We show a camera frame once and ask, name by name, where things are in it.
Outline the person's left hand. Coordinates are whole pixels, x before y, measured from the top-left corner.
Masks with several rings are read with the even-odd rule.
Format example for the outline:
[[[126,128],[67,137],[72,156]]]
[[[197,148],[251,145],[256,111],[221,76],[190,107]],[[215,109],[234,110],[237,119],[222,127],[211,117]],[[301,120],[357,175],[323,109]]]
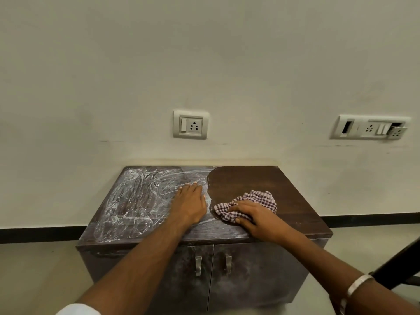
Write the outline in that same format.
[[[173,197],[168,221],[171,226],[186,231],[200,220],[207,213],[205,201],[176,201],[176,194]]]

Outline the person's right hand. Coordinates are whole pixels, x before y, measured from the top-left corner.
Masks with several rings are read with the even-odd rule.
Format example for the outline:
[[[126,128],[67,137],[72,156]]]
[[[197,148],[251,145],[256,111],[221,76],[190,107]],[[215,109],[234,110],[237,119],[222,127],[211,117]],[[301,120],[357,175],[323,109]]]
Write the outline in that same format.
[[[283,243],[289,225],[275,213],[264,207],[250,206],[244,203],[239,203],[237,207],[231,209],[246,213],[253,218],[255,228],[245,229],[255,238],[276,244]]]

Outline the checkered purple white cloth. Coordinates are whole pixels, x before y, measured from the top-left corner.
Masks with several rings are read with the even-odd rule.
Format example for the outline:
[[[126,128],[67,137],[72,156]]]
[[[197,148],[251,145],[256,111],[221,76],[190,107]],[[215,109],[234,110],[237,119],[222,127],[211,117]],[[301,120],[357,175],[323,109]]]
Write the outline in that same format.
[[[237,218],[244,218],[249,222],[254,222],[253,218],[237,210],[231,208],[237,207],[239,203],[245,205],[264,207],[273,213],[277,212],[277,204],[273,195],[269,191],[255,191],[244,193],[242,196],[238,196],[230,202],[219,203],[212,207],[213,213],[220,218],[223,222],[229,224],[236,224]]]

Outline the person's left forearm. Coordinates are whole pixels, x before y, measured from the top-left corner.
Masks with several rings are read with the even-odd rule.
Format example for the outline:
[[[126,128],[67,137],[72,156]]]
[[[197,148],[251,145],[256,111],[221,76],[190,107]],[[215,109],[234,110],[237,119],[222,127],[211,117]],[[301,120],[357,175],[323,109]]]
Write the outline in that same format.
[[[142,315],[147,310],[182,236],[194,224],[169,217],[76,302],[100,315]]]

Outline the person's right forearm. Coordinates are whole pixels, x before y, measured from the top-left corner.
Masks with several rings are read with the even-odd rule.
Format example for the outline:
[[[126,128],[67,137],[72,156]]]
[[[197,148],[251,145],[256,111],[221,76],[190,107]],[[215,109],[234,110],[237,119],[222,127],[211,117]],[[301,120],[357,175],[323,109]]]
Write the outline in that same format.
[[[293,228],[280,244],[341,303],[346,315],[420,315],[420,310]]]

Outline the dark brown wooden cabinet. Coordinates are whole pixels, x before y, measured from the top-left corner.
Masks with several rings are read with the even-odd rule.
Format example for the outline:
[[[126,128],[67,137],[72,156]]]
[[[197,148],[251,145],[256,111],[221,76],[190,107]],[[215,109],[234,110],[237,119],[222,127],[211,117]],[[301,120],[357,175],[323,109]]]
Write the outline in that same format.
[[[223,222],[212,207],[245,192],[269,191],[277,215],[323,248],[332,231],[284,173],[257,167],[125,167],[76,249],[94,282],[166,218],[176,190],[197,181],[207,213],[183,237],[165,271],[147,315],[196,314],[291,303],[308,271],[282,247],[252,238]],[[232,256],[226,274],[225,254]],[[202,256],[195,276],[195,256]]]

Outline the black chair leg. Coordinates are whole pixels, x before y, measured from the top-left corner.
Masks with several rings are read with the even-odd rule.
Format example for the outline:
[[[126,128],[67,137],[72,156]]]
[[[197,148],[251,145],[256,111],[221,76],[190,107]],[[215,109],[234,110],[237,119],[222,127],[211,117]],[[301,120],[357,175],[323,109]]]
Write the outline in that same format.
[[[420,237],[369,274],[389,290],[399,285],[420,287]]]

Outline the white shirt sleeve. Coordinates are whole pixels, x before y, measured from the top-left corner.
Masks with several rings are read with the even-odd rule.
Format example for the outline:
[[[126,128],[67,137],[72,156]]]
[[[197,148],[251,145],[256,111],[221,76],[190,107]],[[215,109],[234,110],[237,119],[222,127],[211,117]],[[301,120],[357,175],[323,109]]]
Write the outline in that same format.
[[[65,306],[55,315],[101,315],[101,313],[86,304],[73,303]]]

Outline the white single wall socket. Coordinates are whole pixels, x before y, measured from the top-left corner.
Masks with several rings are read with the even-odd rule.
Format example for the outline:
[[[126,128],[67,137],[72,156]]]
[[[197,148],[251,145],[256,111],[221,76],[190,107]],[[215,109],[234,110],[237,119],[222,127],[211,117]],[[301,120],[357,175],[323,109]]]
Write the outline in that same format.
[[[207,111],[173,110],[173,137],[206,140],[209,120]]]

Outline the white wide wall switchboard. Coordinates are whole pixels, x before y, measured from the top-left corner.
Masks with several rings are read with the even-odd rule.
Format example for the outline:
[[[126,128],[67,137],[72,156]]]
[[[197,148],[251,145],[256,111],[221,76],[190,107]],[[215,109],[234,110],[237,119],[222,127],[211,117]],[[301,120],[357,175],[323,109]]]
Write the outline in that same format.
[[[393,141],[403,137],[411,124],[410,117],[341,114],[330,139]]]

